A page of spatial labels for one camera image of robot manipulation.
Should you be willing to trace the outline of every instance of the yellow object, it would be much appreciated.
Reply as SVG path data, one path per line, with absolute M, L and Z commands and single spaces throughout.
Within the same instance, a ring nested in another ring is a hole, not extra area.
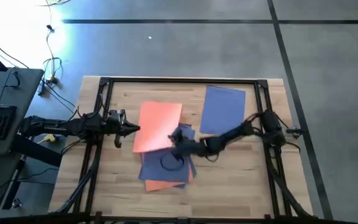
M 42 142 L 56 142 L 57 138 L 53 135 L 53 134 L 48 134 L 46 136 L 44 136 L 44 138 L 38 142 L 38 144 L 42 143 Z

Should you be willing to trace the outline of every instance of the wooden tabletop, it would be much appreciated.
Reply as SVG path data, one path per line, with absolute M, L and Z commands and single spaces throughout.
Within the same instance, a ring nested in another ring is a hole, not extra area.
M 93 111 L 100 77 L 84 77 L 77 105 L 81 113 Z M 289 126 L 290 109 L 282 79 L 268 79 L 273 110 Z M 191 124 L 195 139 L 199 132 L 206 84 L 120 83 L 113 85 L 110 109 L 125 109 L 129 122 L 137 124 L 139 109 L 145 101 L 182 103 L 181 123 Z M 252 85 L 216 85 L 246 91 L 244 118 L 257 112 Z M 92 212 L 126 217 L 263 218 L 271 214 L 270 190 L 261 139 L 243 138 L 226 147 L 217 162 L 192 156 L 197 176 L 185 189 L 170 188 L 146 192 L 138 179 L 141 162 L 132 152 L 135 134 L 114 146 L 114 136 L 105 136 L 98 170 Z M 295 142 L 289 136 L 287 140 Z M 71 148 L 63 157 L 49 210 L 59 208 L 77 186 L 85 144 Z M 286 182 L 303 208 L 312 213 L 309 194 L 297 148 L 282 148 Z M 88 186 L 81 210 L 84 210 Z M 280 212 L 284 214 L 280 190 Z

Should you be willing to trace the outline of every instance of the gray floor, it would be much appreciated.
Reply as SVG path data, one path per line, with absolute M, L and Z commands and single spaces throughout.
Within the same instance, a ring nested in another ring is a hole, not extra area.
M 358 19 L 358 1 L 273 2 L 278 19 Z M 18 32 L 0 24 L 0 43 L 31 67 L 40 68 L 50 57 L 44 40 L 49 12 L 33 4 L 22 7 L 30 11 L 22 12 L 18 19 L 22 25 L 15 29 L 25 35 L 6 36 L 4 28 Z M 62 86 L 56 90 L 71 101 L 76 100 L 84 75 L 283 78 L 297 123 L 272 24 L 58 23 L 59 19 L 271 19 L 265 0 L 72 0 L 52 10 L 56 29 L 50 42 L 64 66 Z M 41 22 L 32 21 L 34 16 Z M 334 218 L 358 222 L 358 24 L 280 28 Z M 31 114 L 70 116 L 55 99 L 38 96 Z M 305 150 L 301 157 L 313 210 L 321 217 Z M 36 173 L 44 167 L 33 161 L 27 169 Z M 48 183 L 55 178 L 52 173 L 45 176 Z M 19 197 L 24 207 L 1 211 L 0 217 L 45 213 L 52 189 L 49 184 L 23 185 Z

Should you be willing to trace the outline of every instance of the wooden table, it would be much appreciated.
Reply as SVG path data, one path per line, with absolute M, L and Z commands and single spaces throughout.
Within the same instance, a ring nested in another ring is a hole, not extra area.
M 83 78 L 77 101 L 81 113 L 93 111 L 99 80 L 100 77 Z M 273 110 L 291 126 L 283 80 L 268 79 L 268 84 Z M 244 118 L 257 112 L 253 86 L 217 86 L 246 91 Z M 191 124 L 195 138 L 199 139 L 206 136 L 199 132 L 205 88 L 205 84 L 114 83 L 110 109 L 125 109 L 128 121 L 137 124 L 144 101 L 182 103 L 180 122 Z M 131 134 L 122 139 L 122 148 L 117 149 L 113 143 L 115 137 L 105 136 L 93 212 L 101 211 L 106 216 L 192 218 L 263 218 L 264 214 L 273 214 L 260 138 L 246 137 L 227 146 L 215 163 L 192 156 L 197 177 L 185 189 L 146 192 L 144 181 L 138 179 L 139 157 L 132 152 L 134 137 L 135 134 Z M 77 186 L 84 151 L 85 144 L 78 144 L 64 155 L 49 210 L 59 208 Z M 288 188 L 303 208 L 312 213 L 297 148 L 285 145 L 281 156 Z M 87 192 L 88 188 L 83 193 L 81 210 L 84 210 Z M 278 198 L 280 212 L 284 214 L 280 190 Z

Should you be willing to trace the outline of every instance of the black floor stripe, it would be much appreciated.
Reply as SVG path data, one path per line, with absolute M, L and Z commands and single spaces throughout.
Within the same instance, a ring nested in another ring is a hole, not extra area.
M 65 24 L 358 24 L 358 20 L 271 19 L 63 19 Z
M 311 136 L 308 129 L 308 124 L 306 122 L 306 118 L 303 113 L 302 104 L 299 98 L 298 89 L 295 84 L 295 80 L 293 78 L 293 73 L 290 65 L 290 60 L 288 58 L 288 54 L 286 53 L 285 45 L 283 36 L 281 34 L 280 25 L 277 20 L 277 15 L 275 12 L 275 8 L 273 5 L 273 0 L 267 0 L 268 7 L 271 13 L 271 18 L 273 21 L 275 21 L 274 24 L 274 30 L 277 37 L 278 47 L 280 48 L 281 57 L 283 59 L 284 68 L 286 72 L 286 76 L 288 79 L 288 83 L 290 85 L 291 94 L 293 97 L 293 101 L 295 104 L 295 110 L 296 114 L 298 115 L 299 124 L 301 126 L 301 129 L 305 130 L 305 133 L 303 134 L 304 143 L 306 145 L 306 151 L 308 153 L 309 162 L 311 165 L 311 170 L 313 172 L 314 181 L 316 182 L 316 188 L 317 193 L 320 199 L 321 208 L 323 210 L 324 218 L 326 219 L 333 219 L 331 206 L 328 201 L 328 196 L 326 189 L 324 187 L 323 178 L 321 177 L 321 171 L 318 166 L 318 161 L 316 157 L 316 152 L 314 151 L 313 144 L 311 142 Z
M 63 19 L 65 24 L 272 24 L 270 19 Z

